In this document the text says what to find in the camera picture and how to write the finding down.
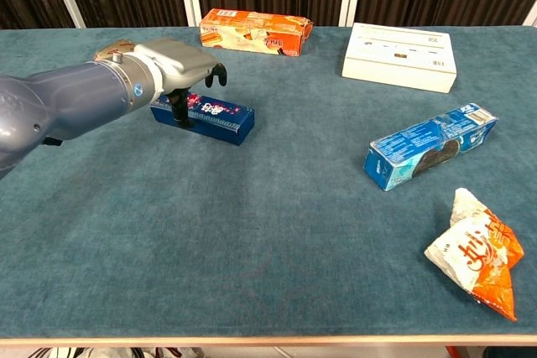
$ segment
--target orange and white chip bag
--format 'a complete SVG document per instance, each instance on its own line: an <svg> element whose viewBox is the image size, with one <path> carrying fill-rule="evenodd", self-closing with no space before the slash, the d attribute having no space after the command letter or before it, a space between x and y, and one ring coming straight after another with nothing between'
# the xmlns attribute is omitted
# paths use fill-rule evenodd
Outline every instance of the orange and white chip bag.
<svg viewBox="0 0 537 358"><path fill-rule="evenodd" d="M457 189L451 228L425 255L478 301L516 320L509 269L524 251L513 230L467 189Z"/></svg>

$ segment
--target table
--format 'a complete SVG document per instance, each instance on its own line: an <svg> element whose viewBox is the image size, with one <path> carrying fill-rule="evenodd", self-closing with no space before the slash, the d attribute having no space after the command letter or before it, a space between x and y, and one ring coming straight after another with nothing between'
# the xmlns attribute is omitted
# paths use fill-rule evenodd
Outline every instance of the table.
<svg viewBox="0 0 537 358"><path fill-rule="evenodd" d="M206 49L251 106L240 147L138 110L33 151L0 184L0 345L537 345L537 30L451 34L449 94L341 78L350 29L299 58ZM0 31L0 73L89 60L113 40L196 29ZM469 154L383 192L369 142L476 102L498 117ZM513 227L519 321L474 302L423 255L467 187Z"/></svg>

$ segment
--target gray robot arm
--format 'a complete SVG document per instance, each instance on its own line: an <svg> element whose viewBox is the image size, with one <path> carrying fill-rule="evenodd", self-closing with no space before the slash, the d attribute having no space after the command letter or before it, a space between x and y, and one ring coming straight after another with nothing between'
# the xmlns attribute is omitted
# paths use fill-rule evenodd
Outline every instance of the gray robot arm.
<svg viewBox="0 0 537 358"><path fill-rule="evenodd" d="M158 39L110 59L21 79L0 75L0 179L40 144L60 145L166 95L179 126L188 127L187 92L224 66L210 54Z"/></svg>

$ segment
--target cookie image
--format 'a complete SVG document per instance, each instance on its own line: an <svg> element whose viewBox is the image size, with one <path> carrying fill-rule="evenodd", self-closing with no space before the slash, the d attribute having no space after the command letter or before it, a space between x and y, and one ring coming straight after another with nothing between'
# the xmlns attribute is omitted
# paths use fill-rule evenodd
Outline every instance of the cookie image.
<svg viewBox="0 0 537 358"><path fill-rule="evenodd" d="M222 41L222 36L219 33L213 33L209 31L208 33L203 33L201 35L201 42L204 45L218 44Z"/></svg>
<svg viewBox="0 0 537 358"><path fill-rule="evenodd" d="M460 145L457 140L450 140L444 144L442 150L429 150L421 156L420 161L412 173L412 178L439 163L444 163L448 159L455 157L459 152L459 148Z"/></svg>
<svg viewBox="0 0 537 358"><path fill-rule="evenodd" d="M241 34L241 35L250 34L250 29L240 28L240 29L235 29L235 31L237 32L237 34Z"/></svg>

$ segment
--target blue cookie box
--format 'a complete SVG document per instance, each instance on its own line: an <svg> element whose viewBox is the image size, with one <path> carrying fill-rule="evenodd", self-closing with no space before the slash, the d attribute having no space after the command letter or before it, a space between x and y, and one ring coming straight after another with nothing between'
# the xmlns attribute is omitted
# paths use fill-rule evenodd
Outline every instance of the blue cookie box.
<svg viewBox="0 0 537 358"><path fill-rule="evenodd" d="M393 189L422 170L481 145L496 121L477 104L462 106L371 142L363 169L382 190ZM448 148L442 158L441 152ZM427 158L437 162L427 164Z"/></svg>

